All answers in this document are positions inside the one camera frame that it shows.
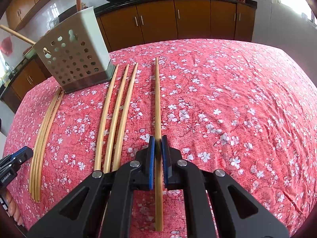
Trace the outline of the person's left hand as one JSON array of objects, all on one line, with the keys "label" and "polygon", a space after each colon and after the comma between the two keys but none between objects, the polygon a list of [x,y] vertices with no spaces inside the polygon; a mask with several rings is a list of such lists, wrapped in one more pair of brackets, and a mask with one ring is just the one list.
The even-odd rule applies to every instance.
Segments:
[{"label": "person's left hand", "polygon": [[11,195],[8,189],[6,189],[5,201],[8,205],[8,215],[14,218],[14,221],[17,223],[18,226],[23,225],[23,219],[18,208],[18,205],[14,201],[13,196]]}]

